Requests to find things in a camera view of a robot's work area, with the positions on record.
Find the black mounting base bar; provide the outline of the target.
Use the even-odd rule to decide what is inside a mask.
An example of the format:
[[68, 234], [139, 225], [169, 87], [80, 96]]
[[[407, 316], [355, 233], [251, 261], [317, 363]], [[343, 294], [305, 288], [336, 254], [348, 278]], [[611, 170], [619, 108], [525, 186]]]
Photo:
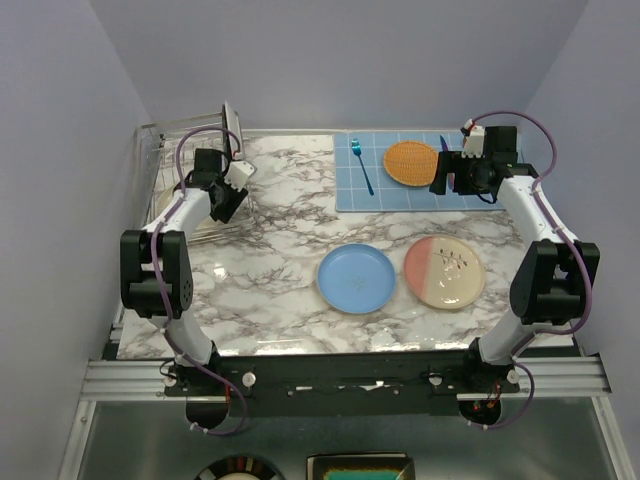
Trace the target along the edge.
[[219, 402], [250, 417], [457, 415], [459, 405], [516, 393], [513, 366], [491, 366], [466, 350], [220, 357], [214, 371], [175, 366], [169, 397]]

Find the pink and cream plate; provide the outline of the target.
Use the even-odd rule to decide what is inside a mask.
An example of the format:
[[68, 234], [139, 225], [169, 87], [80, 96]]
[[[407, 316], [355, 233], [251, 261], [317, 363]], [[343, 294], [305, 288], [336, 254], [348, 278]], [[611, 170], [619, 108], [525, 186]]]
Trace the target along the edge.
[[424, 304], [458, 310], [474, 303], [485, 285], [485, 268], [464, 241], [446, 235], [417, 240], [407, 251], [403, 273], [409, 290]]

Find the blue tiled placemat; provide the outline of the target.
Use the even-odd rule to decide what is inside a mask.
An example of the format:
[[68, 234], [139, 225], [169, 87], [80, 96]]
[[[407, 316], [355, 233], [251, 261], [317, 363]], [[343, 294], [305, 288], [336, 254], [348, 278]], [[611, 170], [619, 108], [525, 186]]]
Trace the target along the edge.
[[[499, 203], [488, 203], [490, 196], [460, 196], [452, 190], [435, 195], [427, 187], [409, 187], [393, 180], [383, 166], [383, 155], [400, 141], [423, 142], [441, 150], [443, 135], [450, 150], [462, 148], [462, 134], [457, 130], [423, 131], [347, 131], [334, 136], [336, 210], [339, 212], [447, 212], [502, 210]], [[351, 140], [357, 138], [362, 159], [375, 191], [370, 196], [357, 158], [351, 150]]]

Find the round striped object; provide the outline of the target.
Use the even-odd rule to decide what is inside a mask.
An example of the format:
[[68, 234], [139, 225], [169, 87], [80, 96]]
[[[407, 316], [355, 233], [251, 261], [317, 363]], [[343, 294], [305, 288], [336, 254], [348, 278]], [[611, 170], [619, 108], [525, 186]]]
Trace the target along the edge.
[[246, 455], [227, 456], [204, 467], [195, 480], [283, 480], [279, 469], [260, 457]]

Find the woven wicker trivet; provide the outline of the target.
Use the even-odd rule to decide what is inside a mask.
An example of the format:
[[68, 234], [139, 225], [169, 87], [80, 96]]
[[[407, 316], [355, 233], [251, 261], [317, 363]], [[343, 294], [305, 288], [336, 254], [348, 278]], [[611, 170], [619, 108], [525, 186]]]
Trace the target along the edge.
[[427, 187], [435, 179], [439, 153], [419, 141], [400, 141], [383, 155], [383, 166], [396, 182], [409, 187]]

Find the dark rectangular tray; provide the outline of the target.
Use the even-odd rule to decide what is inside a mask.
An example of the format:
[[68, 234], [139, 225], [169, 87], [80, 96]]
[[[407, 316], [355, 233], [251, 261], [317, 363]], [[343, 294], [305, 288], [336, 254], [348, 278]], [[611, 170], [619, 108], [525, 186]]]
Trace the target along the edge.
[[306, 478], [414, 480], [416, 474], [413, 459], [405, 453], [371, 452], [310, 456]]

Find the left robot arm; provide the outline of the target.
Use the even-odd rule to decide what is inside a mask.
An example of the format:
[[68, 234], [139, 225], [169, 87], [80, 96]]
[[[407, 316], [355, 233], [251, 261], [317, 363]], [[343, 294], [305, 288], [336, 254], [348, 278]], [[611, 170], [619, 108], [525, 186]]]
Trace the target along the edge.
[[147, 319], [165, 338], [176, 361], [191, 366], [187, 382], [201, 395], [222, 380], [210, 361], [216, 347], [191, 309], [194, 280], [188, 241], [207, 218], [226, 223], [248, 196], [256, 167], [229, 160], [215, 149], [195, 151], [194, 168], [182, 175], [166, 207], [138, 230], [120, 237], [120, 289], [123, 306]]

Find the cream white plate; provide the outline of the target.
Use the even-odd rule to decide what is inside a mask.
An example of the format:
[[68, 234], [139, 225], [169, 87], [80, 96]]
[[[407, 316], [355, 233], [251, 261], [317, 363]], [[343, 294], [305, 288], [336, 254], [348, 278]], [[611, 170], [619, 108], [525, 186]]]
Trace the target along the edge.
[[[155, 201], [155, 210], [154, 210], [156, 214], [160, 214], [170, 204], [171, 200], [173, 199], [174, 188], [175, 186], [165, 189], [157, 197]], [[204, 229], [214, 228], [217, 225], [218, 223], [216, 221], [214, 221], [210, 216], [207, 216], [203, 221], [199, 223], [196, 230], [200, 231]]]

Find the aluminium extrusion rail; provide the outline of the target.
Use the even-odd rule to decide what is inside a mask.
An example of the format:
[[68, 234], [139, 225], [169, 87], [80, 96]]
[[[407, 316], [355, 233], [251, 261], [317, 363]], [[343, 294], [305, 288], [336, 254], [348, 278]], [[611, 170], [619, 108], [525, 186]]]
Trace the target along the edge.
[[[524, 399], [530, 392], [525, 372], [534, 377], [536, 399], [605, 397], [612, 393], [605, 369], [597, 357], [519, 358], [520, 391], [504, 399]], [[80, 399], [96, 402], [182, 401], [165, 394], [159, 361], [91, 361]]]

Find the iridescent table knife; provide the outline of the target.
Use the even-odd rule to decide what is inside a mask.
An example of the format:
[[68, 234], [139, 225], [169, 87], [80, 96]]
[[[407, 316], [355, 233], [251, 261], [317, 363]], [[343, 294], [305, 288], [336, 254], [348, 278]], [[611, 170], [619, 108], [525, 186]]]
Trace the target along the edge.
[[448, 152], [448, 151], [450, 151], [450, 150], [449, 150], [448, 143], [447, 143], [447, 141], [446, 141], [446, 139], [444, 138], [444, 136], [443, 136], [443, 135], [440, 135], [440, 136], [439, 136], [439, 140], [440, 140], [440, 145], [441, 145], [441, 151], [442, 151], [442, 152]]

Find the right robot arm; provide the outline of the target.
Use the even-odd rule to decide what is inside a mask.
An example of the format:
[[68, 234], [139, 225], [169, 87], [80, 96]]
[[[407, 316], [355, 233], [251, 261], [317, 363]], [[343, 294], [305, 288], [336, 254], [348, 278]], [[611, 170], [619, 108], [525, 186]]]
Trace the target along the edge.
[[586, 323], [600, 251], [565, 226], [543, 192], [541, 175], [519, 161], [516, 127], [469, 120], [461, 133], [461, 149], [439, 153], [430, 192], [500, 203], [529, 244], [510, 286], [509, 311], [472, 342], [459, 370], [462, 384], [480, 392], [504, 379], [537, 335], [572, 335]]

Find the wire dish rack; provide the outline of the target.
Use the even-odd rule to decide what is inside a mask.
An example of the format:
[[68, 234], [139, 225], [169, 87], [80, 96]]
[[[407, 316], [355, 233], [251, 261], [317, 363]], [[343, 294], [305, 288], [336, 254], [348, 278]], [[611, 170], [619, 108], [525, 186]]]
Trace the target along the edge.
[[[179, 141], [191, 130], [203, 126], [222, 127], [221, 111], [209, 115], [143, 125], [136, 129], [134, 186], [138, 189], [134, 200], [137, 223], [145, 225], [156, 218], [157, 197], [167, 188], [176, 186], [179, 177], [175, 169], [174, 153]], [[216, 221], [214, 228], [197, 231], [191, 244], [212, 242], [233, 234], [246, 232], [257, 221], [256, 205], [247, 196], [228, 223]]]

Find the blue metal fork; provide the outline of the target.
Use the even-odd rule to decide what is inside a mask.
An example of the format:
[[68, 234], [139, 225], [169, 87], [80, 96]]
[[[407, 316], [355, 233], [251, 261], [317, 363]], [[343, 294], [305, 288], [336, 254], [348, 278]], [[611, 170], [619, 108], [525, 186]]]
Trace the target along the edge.
[[362, 170], [362, 174], [367, 186], [367, 190], [370, 196], [374, 196], [375, 195], [375, 191], [373, 189], [373, 186], [371, 184], [371, 181], [369, 179], [368, 173], [366, 171], [363, 159], [362, 159], [362, 148], [361, 148], [361, 144], [359, 142], [359, 140], [357, 138], [354, 138], [351, 140], [351, 150], [353, 155], [357, 158], [360, 168]]

